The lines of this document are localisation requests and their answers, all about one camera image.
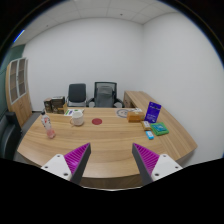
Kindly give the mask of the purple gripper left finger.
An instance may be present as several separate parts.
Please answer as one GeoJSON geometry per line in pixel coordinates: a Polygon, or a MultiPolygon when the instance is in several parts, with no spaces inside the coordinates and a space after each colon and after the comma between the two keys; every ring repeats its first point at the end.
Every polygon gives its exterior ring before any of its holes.
{"type": "Polygon", "coordinates": [[[87,143],[65,155],[56,154],[42,169],[79,185],[90,154],[91,145],[87,143]]]}

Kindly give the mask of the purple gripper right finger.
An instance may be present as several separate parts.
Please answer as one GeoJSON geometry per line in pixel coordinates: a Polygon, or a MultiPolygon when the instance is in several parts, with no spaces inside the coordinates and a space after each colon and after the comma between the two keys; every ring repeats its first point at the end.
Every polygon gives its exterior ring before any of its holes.
{"type": "Polygon", "coordinates": [[[155,152],[134,143],[132,154],[138,166],[143,185],[147,185],[182,169],[167,154],[158,155],[155,152]]]}

